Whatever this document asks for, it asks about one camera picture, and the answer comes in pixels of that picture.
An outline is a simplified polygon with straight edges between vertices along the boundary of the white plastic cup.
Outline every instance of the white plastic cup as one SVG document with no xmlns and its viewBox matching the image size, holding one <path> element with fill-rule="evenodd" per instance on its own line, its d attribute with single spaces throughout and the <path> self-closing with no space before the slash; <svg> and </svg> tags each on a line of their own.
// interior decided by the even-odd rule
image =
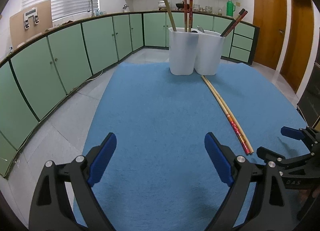
<svg viewBox="0 0 320 231">
<path fill-rule="evenodd" d="M 195 70 L 200 75 L 215 75 L 222 55 L 225 37 L 220 33 L 204 31 L 198 32 L 198 53 L 195 60 Z"/>
<path fill-rule="evenodd" d="M 184 32 L 177 28 L 174 32 L 169 28 L 169 67 L 174 75 L 190 75 L 193 73 L 197 55 L 199 34 Z"/>
</svg>

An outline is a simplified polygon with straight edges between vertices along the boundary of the sink faucet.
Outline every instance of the sink faucet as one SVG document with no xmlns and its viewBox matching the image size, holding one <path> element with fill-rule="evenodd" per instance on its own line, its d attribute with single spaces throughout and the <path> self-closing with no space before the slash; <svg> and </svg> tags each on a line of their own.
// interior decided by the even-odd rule
<svg viewBox="0 0 320 231">
<path fill-rule="evenodd" d="M 91 8 L 92 8 L 92 11 L 91 11 L 91 17 L 94 17 L 94 12 L 93 12 L 93 1 L 92 1 L 92 0 L 89 0 L 89 6 L 88 6 L 88 10 L 87 10 L 87 12 L 88 12 L 88 13 L 90 12 L 90 2 L 91 2 Z"/>
</svg>

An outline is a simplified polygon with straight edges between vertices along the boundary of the blue gripper pad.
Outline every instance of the blue gripper pad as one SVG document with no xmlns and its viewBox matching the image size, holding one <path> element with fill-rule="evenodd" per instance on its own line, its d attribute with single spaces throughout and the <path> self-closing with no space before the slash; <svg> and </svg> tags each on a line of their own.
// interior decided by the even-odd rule
<svg viewBox="0 0 320 231">
<path fill-rule="evenodd" d="M 231 187 L 234 182 L 231 172 L 231 165 L 210 133 L 205 135 L 204 147 L 207 150 L 207 153 L 209 154 L 209 157 L 216 168 L 221 181 Z"/>
<path fill-rule="evenodd" d="M 87 183 L 90 187 L 93 187 L 95 183 L 101 180 L 101 177 L 110 162 L 110 159 L 116 149 L 117 138 L 114 133 L 112 133 L 109 138 L 104 139 L 101 144 L 102 148 L 93 160 L 90 166 L 90 173 Z"/>
<path fill-rule="evenodd" d="M 281 128 L 281 134 L 283 136 L 287 136 L 289 138 L 296 139 L 296 140 L 301 140 L 304 138 L 304 135 L 300 130 L 286 127 L 286 126 Z"/>
</svg>

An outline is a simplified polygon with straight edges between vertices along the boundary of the green thermos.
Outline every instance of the green thermos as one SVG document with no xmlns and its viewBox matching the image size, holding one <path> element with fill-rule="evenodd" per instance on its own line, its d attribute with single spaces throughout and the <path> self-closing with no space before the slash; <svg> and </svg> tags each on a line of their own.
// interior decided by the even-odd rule
<svg viewBox="0 0 320 231">
<path fill-rule="evenodd" d="M 233 12 L 236 10 L 236 6 L 231 0 L 227 2 L 227 16 L 233 17 Z"/>
</svg>

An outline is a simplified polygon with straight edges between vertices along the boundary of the metal bolt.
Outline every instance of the metal bolt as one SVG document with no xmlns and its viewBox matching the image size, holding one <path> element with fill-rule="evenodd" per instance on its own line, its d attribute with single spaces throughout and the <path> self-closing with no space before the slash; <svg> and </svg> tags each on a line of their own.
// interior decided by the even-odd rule
<svg viewBox="0 0 320 231">
<path fill-rule="evenodd" d="M 79 155 L 78 157 L 76 157 L 76 162 L 83 162 L 84 161 L 84 157 L 82 155 Z"/>
<path fill-rule="evenodd" d="M 273 161 L 268 162 L 268 165 L 269 165 L 271 168 L 274 168 L 274 167 L 276 166 L 276 164 L 275 164 Z"/>
<path fill-rule="evenodd" d="M 237 157 L 237 161 L 238 162 L 245 162 L 245 158 L 240 155 L 240 156 Z"/>
<path fill-rule="evenodd" d="M 45 163 L 45 166 L 48 167 L 48 168 L 51 167 L 52 166 L 52 161 L 47 161 Z"/>
</svg>

